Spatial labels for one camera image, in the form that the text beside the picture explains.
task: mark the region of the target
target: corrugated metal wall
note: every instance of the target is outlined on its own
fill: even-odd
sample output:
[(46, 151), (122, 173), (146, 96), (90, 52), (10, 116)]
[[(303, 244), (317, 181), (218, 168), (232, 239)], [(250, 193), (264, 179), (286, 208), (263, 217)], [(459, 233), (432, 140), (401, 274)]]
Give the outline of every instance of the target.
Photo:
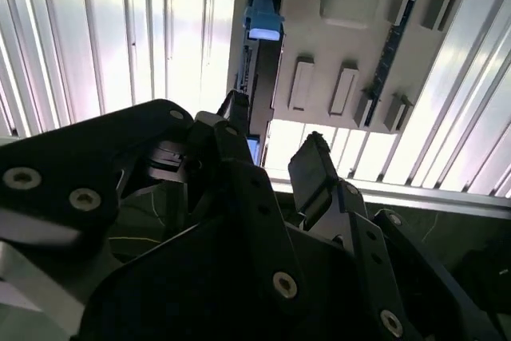
[(0, 136), (226, 92), (234, 0), (0, 0)]
[(317, 130), (342, 177), (509, 197), (510, 52), (511, 0), (463, 0), (402, 135), (273, 121), (268, 172), (287, 179), (291, 155)]

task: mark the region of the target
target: white plastic tab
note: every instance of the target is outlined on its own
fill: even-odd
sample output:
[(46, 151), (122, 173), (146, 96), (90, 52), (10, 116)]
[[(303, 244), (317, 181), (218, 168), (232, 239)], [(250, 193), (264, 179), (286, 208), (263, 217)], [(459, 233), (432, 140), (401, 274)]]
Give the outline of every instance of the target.
[(358, 69), (341, 68), (330, 107), (330, 115), (342, 115), (349, 104), (358, 81)]
[(309, 89), (311, 87), (312, 73), (314, 72), (314, 63), (299, 59), (296, 63), (295, 80), (291, 90), (291, 99), (289, 108), (298, 111), (304, 111), (309, 98)]

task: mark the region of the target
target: blue connector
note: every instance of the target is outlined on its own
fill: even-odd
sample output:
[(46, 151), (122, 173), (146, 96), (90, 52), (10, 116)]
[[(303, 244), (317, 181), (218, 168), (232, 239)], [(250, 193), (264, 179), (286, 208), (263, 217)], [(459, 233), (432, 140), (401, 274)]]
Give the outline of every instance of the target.
[(244, 27), (250, 39), (278, 41), (284, 18), (275, 12), (273, 0), (253, 0), (244, 15)]

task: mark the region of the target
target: mounting hole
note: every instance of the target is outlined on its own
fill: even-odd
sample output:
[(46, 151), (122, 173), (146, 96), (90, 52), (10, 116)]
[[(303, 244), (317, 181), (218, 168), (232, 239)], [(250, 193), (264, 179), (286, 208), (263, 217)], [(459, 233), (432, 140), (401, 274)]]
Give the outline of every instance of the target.
[(11, 168), (3, 174), (4, 184), (12, 189), (26, 191), (40, 185), (41, 180), (38, 171), (26, 167)]
[(369, 237), (371, 240), (376, 240), (376, 235), (371, 231), (367, 231), (367, 237)]
[(264, 205), (258, 205), (257, 210), (259, 211), (259, 213), (263, 213), (264, 215), (270, 213), (270, 209)]
[(176, 119), (179, 119), (179, 120), (183, 120), (184, 119), (183, 113), (181, 113), (179, 111), (176, 111), (175, 109), (170, 111), (170, 116), (175, 117)]
[(401, 325), (401, 321), (399, 321), (398, 317), (394, 313), (388, 310), (383, 310), (380, 313), (380, 319), (383, 323), (383, 326), (394, 336), (401, 337), (403, 333), (403, 328)]
[(378, 256), (376, 256), (374, 253), (371, 253), (370, 256), (373, 258), (374, 262), (376, 264), (381, 264), (383, 261)]
[(295, 280), (286, 272), (276, 272), (273, 275), (273, 287), (284, 299), (292, 299), (298, 293)]
[(69, 194), (69, 202), (79, 211), (92, 211), (101, 205), (101, 197), (92, 189), (79, 188)]

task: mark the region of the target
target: screw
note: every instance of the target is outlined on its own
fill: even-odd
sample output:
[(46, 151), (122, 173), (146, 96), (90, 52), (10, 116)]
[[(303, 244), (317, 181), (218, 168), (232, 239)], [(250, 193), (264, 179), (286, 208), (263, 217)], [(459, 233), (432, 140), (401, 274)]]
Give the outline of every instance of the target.
[(273, 286), (284, 299), (292, 299), (298, 293), (298, 286), (286, 272), (276, 272), (273, 275)]
[(8, 169), (3, 174), (3, 182), (9, 188), (19, 190), (29, 190), (37, 187), (41, 183), (41, 174), (32, 168), (17, 167)]
[(176, 111), (175, 109), (170, 111), (170, 116), (175, 117), (176, 119), (179, 119), (179, 120), (183, 120), (183, 118), (184, 118), (183, 113)]
[(388, 310), (383, 310), (380, 313), (380, 319), (382, 320), (383, 326), (390, 332), (394, 337), (402, 336), (402, 325), (398, 317), (394, 313)]
[(348, 191), (350, 191), (350, 193), (358, 195), (358, 189), (355, 188), (353, 185), (346, 183), (346, 188), (348, 189)]
[(69, 202), (79, 211), (92, 211), (101, 205), (101, 197), (92, 189), (78, 188), (69, 195)]
[(234, 128), (232, 127), (225, 127), (225, 130), (227, 132), (229, 132), (231, 135), (234, 135), (234, 136), (237, 136), (238, 135), (238, 131), (236, 131)]
[(401, 222), (401, 219), (399, 217), (397, 217), (395, 214), (391, 213), (389, 215), (389, 218), (392, 220), (392, 222), (396, 225), (401, 225), (402, 222)]

